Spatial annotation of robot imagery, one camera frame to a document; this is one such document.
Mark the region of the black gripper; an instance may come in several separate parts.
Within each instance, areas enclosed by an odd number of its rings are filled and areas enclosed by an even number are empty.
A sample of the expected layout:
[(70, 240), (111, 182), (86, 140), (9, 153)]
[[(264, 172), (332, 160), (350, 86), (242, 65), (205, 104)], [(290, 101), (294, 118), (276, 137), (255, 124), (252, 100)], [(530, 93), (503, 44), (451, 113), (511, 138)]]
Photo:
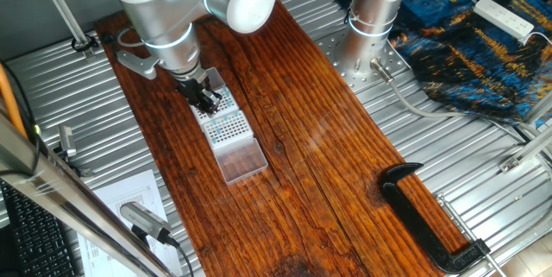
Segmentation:
[(216, 91), (205, 89), (205, 86), (195, 79), (179, 81), (177, 90), (190, 104), (195, 104), (200, 112), (214, 115), (219, 111), (222, 95)]

